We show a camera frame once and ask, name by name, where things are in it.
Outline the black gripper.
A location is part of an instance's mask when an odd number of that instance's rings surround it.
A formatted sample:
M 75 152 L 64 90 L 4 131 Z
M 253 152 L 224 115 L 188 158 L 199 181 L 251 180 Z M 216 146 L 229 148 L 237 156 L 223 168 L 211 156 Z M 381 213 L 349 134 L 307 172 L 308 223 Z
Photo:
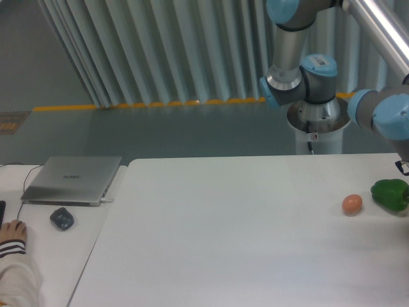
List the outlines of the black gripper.
M 404 161 L 404 160 L 396 161 L 395 166 L 402 175 L 404 176 L 409 175 L 408 161 Z

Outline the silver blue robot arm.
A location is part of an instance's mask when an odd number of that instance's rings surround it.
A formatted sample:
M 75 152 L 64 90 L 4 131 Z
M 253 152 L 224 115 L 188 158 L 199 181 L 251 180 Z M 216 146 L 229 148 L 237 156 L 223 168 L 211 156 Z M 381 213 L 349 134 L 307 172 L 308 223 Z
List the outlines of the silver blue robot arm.
M 337 65 L 329 56 L 301 57 L 307 29 L 318 12 L 341 7 L 366 30 L 376 49 L 401 80 L 397 88 L 360 90 L 348 102 L 349 118 L 391 144 L 408 175 L 408 30 L 382 1 L 267 1 L 270 20 L 278 27 L 272 66 L 260 80 L 266 101 L 280 107 L 296 101 L 312 106 L 335 100 Z

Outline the cream sleeved forearm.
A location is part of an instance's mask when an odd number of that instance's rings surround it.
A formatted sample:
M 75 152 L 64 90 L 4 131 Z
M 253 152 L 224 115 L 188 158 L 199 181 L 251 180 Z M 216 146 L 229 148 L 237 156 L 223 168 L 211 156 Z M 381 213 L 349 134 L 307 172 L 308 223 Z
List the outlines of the cream sleeved forearm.
M 25 242 L 1 243 L 1 306 L 39 306 L 41 281 Z

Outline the person's hand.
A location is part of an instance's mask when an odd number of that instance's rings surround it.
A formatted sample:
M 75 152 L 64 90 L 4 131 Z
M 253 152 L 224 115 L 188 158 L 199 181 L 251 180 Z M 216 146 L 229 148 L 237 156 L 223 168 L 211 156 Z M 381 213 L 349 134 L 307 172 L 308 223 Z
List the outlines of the person's hand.
M 27 226 L 26 223 L 20 220 L 13 220 L 1 225 L 0 231 L 1 244 L 8 241 L 27 241 Z

